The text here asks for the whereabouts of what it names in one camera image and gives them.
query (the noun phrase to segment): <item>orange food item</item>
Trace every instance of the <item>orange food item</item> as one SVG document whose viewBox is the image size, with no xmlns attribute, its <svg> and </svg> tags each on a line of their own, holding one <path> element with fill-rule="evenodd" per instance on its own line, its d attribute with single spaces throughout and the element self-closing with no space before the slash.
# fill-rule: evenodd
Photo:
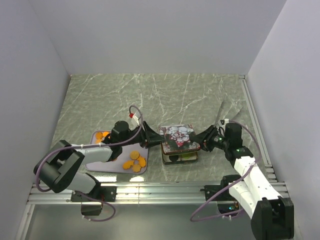
<svg viewBox="0 0 320 240">
<path fill-rule="evenodd" d="M 134 164 L 132 170 L 134 173 L 138 173 L 141 170 L 141 166 L 139 164 Z"/>
<path fill-rule="evenodd" d="M 127 170 L 127 169 L 131 168 L 131 166 L 133 166 L 134 163 L 135 163 L 134 160 L 129 160 L 129 161 L 126 161 L 126 162 L 122 165 L 122 167 L 123 167 L 123 169 Z"/>
<path fill-rule="evenodd" d="M 144 157 L 140 156 L 137 160 L 139 161 L 139 165 L 142 168 L 144 168 L 147 165 L 147 161 L 146 161 L 146 159 Z"/>
<path fill-rule="evenodd" d="M 139 153 L 138 151 L 132 151 L 132 152 L 130 153 L 130 158 L 131 158 L 132 160 L 137 160 L 139 157 L 140 157 L 140 153 Z"/>
<path fill-rule="evenodd" d="M 104 137 L 103 133 L 98 131 L 96 134 L 95 134 L 95 138 L 96 139 L 102 139 Z"/>
<path fill-rule="evenodd" d="M 105 138 L 108 134 L 109 134 L 108 131 L 104 131 L 104 132 L 102 133 L 102 136 Z"/>
</svg>

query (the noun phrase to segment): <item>gray marble surface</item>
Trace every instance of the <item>gray marble surface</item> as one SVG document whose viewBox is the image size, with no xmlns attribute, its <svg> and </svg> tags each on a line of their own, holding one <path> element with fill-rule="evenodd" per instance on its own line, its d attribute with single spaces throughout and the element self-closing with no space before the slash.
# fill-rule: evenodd
<svg viewBox="0 0 320 240">
<path fill-rule="evenodd" d="M 65 139 L 88 144 L 97 130 L 110 130 L 119 120 L 130 122 L 128 107 L 137 105 L 155 131 L 159 124 L 192 124 L 196 133 L 219 118 L 233 118 L 253 131 L 253 124 L 237 75 L 218 74 L 80 74 L 71 77 L 52 144 Z M 257 156 L 249 134 L 242 134 L 244 145 Z M 90 172 L 101 182 L 181 182 L 220 181 L 235 174 L 224 152 L 199 152 L 196 164 L 163 166 L 160 146 L 149 150 L 145 173 Z"/>
</svg>

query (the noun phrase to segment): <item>marble table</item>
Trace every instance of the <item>marble table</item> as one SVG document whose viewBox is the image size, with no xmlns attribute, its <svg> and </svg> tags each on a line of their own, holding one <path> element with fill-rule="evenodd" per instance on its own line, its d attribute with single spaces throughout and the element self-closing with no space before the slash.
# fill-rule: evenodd
<svg viewBox="0 0 320 240">
<path fill-rule="evenodd" d="M 220 119 L 233 118 L 254 130 L 237 75 L 219 74 L 79 74 L 73 75 L 58 119 L 52 144 L 64 139 L 89 144 L 97 130 L 110 130 L 116 121 L 130 122 L 128 107 L 137 105 L 155 131 L 159 124 L 192 124 L 196 133 Z M 243 143 L 257 156 L 257 148 L 243 130 Z M 163 166 L 160 146 L 149 150 L 143 174 L 90 172 L 101 182 L 220 181 L 235 174 L 224 152 L 199 151 L 196 164 Z M 265 173 L 264 164 L 259 164 Z"/>
</svg>

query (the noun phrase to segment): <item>tray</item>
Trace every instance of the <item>tray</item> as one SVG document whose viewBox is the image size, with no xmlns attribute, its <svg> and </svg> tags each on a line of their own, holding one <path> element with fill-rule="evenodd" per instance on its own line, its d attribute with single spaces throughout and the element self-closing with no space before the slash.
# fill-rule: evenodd
<svg viewBox="0 0 320 240">
<path fill-rule="evenodd" d="M 91 137 L 91 144 L 96 143 L 96 134 L 98 132 L 106 132 L 106 131 L 95 131 Z M 123 169 L 123 164 L 126 161 L 131 160 L 130 158 L 130 153 L 132 151 L 138 151 L 140 153 L 140 156 L 145 158 L 146 165 L 145 167 L 142 167 L 140 172 L 134 172 L 132 170 L 132 167 L 130 169 Z M 127 173 L 127 174 L 142 174 L 147 170 L 148 166 L 148 149 L 141 147 L 138 143 L 137 144 L 132 144 L 128 146 L 123 146 L 122 147 L 122 153 L 118 156 L 118 158 L 114 161 L 109 161 L 109 162 L 93 162 L 93 163 L 88 163 L 85 165 L 85 168 L 88 169 L 89 171 L 96 171 L 96 172 L 107 172 L 107 173 Z"/>
</svg>

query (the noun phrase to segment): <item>table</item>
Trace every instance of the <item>table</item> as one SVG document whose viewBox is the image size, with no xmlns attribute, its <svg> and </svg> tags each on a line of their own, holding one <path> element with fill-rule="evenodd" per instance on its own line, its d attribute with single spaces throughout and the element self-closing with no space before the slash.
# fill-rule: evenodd
<svg viewBox="0 0 320 240">
<path fill-rule="evenodd" d="M 254 130 L 238 75 L 235 74 L 76 74 L 66 93 L 52 145 L 59 140 L 89 144 L 97 130 L 110 130 L 115 122 L 130 122 L 128 107 L 137 105 L 155 131 L 159 124 L 192 124 L 196 133 L 220 119 L 233 118 Z M 255 143 L 243 130 L 243 144 L 258 155 Z M 236 171 L 222 150 L 200 151 L 196 164 L 163 166 L 160 146 L 149 150 L 143 174 L 89 172 L 100 182 L 220 181 Z M 259 164 L 266 172 L 264 163 Z"/>
</svg>

